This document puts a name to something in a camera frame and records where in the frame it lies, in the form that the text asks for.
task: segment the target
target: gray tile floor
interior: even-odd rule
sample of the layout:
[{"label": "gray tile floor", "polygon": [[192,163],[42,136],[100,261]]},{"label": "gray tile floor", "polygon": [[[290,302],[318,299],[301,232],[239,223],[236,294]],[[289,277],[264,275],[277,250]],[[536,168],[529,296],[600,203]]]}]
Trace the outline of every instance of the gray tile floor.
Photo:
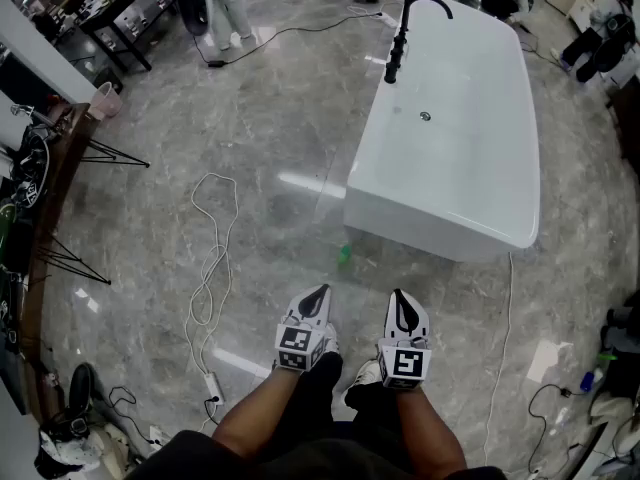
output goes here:
[{"label": "gray tile floor", "polygon": [[[248,0],[248,9],[263,41],[286,26],[334,23],[350,15],[349,3]],[[399,7],[385,10],[397,14]],[[540,3],[527,24],[547,55],[574,35]],[[47,281],[43,338],[54,346],[64,385],[77,363],[90,361],[106,387],[124,384],[136,394],[131,414],[143,429],[200,427],[208,391],[190,359],[183,322],[212,228],[191,206],[190,193],[215,171],[237,180],[240,201],[230,245],[233,290],[205,351],[227,399],[224,410],[270,367],[276,322],[299,291],[324,282],[333,287],[345,359],[340,391],[374,355],[388,294],[400,287],[431,315],[434,354],[425,390],[469,463],[482,463],[507,327],[508,258],[456,264],[368,236],[356,237],[351,260],[338,264],[350,237],[336,193],[382,73],[376,59],[386,58],[392,36],[379,21],[350,20],[318,34],[288,32],[261,53],[211,70],[182,24],[171,25],[149,55],[153,70],[126,79],[124,107],[96,137],[144,157],[151,168],[82,165],[65,203],[60,238],[113,284],[58,271]],[[544,381],[577,389],[592,366],[607,308],[636,286],[638,256],[636,180],[620,160],[598,81],[581,86],[525,55],[540,135],[541,224],[535,245],[513,256],[513,331],[488,443],[489,462],[514,473],[524,472],[540,431],[527,414],[540,386],[527,378],[537,345],[569,344]],[[229,187],[210,183],[198,197],[226,229],[234,210]],[[216,294],[224,282],[223,275],[215,279]],[[546,395],[537,410],[552,421],[569,408],[539,455],[550,475],[566,447],[585,435],[588,400]],[[339,404],[335,414],[350,416]]]}]

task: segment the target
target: white bathtub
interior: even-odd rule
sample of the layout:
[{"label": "white bathtub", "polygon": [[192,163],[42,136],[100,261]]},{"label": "white bathtub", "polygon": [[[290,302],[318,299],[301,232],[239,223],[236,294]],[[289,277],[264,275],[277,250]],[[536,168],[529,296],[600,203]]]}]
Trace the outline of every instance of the white bathtub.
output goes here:
[{"label": "white bathtub", "polygon": [[411,6],[402,67],[395,84],[380,80],[344,222],[452,260],[485,261],[529,247],[538,233],[535,113],[515,32],[444,1],[453,20],[433,2]]}]

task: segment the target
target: forearm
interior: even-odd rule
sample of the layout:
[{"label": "forearm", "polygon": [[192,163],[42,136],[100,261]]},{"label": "forearm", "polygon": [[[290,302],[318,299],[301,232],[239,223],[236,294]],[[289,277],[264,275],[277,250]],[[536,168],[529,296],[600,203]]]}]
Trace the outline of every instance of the forearm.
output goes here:
[{"label": "forearm", "polygon": [[422,390],[401,392],[396,398],[404,442],[416,474],[442,480],[467,469],[460,443]]},{"label": "forearm", "polygon": [[276,368],[222,419],[213,439],[243,458],[254,457],[271,439],[300,373]]}]

